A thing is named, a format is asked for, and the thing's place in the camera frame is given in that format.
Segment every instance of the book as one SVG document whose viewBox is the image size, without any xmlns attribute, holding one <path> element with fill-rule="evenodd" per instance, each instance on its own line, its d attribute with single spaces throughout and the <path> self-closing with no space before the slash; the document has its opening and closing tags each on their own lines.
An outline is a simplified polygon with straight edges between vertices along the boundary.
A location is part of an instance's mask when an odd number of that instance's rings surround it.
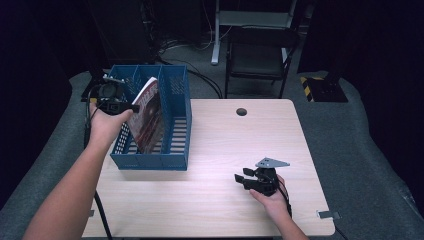
<svg viewBox="0 0 424 240">
<path fill-rule="evenodd" d="M 151 77 L 132 102 L 140 110 L 127 121 L 134 142 L 140 153 L 151 153 L 160 140 L 163 117 L 158 80 Z"/>
</svg>

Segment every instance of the light wood table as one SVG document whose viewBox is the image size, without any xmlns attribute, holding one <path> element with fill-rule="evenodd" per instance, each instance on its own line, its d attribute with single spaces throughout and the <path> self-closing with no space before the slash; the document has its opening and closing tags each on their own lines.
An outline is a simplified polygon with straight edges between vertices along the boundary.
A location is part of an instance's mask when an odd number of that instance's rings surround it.
<svg viewBox="0 0 424 240">
<path fill-rule="evenodd" d="M 279 236 L 263 206 L 234 174 L 264 157 L 286 180 L 293 219 L 309 236 L 334 233 L 296 110 L 290 100 L 192 99 L 187 171 L 118 170 L 106 157 L 97 191 L 114 237 Z M 236 114 L 238 108 L 247 115 Z M 95 202 L 83 237 L 105 236 Z"/>
</svg>

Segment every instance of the black curtain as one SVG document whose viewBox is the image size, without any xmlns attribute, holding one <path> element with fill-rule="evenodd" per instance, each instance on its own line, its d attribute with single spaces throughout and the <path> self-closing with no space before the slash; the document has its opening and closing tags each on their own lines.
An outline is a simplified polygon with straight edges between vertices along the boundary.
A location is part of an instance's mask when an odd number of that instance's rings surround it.
<svg viewBox="0 0 424 240">
<path fill-rule="evenodd" d="M 66 109 L 69 79 L 107 61 L 82 0 L 0 1 L 0 9 L 2 208 Z"/>
<path fill-rule="evenodd" d="M 320 0 L 315 7 L 298 72 L 334 71 L 348 58 L 344 79 L 359 91 L 370 135 L 407 183 L 424 215 L 424 3 Z M 358 16 L 372 11 L 354 49 L 341 49 Z"/>
</svg>

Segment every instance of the hand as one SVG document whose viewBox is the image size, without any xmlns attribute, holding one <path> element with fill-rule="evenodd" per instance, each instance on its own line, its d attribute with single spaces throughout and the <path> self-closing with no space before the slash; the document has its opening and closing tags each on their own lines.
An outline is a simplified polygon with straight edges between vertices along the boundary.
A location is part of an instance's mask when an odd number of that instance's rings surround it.
<svg viewBox="0 0 424 240">
<path fill-rule="evenodd" d="M 118 136 L 121 126 L 132 116 L 132 110 L 126 110 L 115 116 L 108 115 L 96 107 L 95 103 L 90 103 L 91 116 L 91 134 L 90 142 L 96 145 L 101 144 L 107 148 L 113 143 Z"/>
<path fill-rule="evenodd" d="M 283 191 L 286 191 L 286 188 L 284 187 L 284 179 L 278 174 L 277 176 L 278 180 L 280 181 L 280 188 Z M 279 223 L 287 217 L 291 218 L 289 212 L 287 211 L 286 201 L 280 191 L 276 191 L 273 195 L 269 197 L 253 189 L 250 189 L 249 192 L 256 200 L 258 200 L 258 202 L 264 205 L 266 212 L 275 223 Z"/>
</svg>

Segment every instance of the chair seat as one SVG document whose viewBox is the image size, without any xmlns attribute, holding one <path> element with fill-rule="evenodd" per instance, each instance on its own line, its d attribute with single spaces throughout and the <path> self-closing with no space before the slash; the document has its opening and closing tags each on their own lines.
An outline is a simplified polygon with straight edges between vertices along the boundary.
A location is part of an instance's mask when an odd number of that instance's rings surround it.
<svg viewBox="0 0 424 240">
<path fill-rule="evenodd" d="M 279 47 L 233 44 L 231 56 L 232 77 L 269 80 L 283 77 L 283 57 Z"/>
</svg>

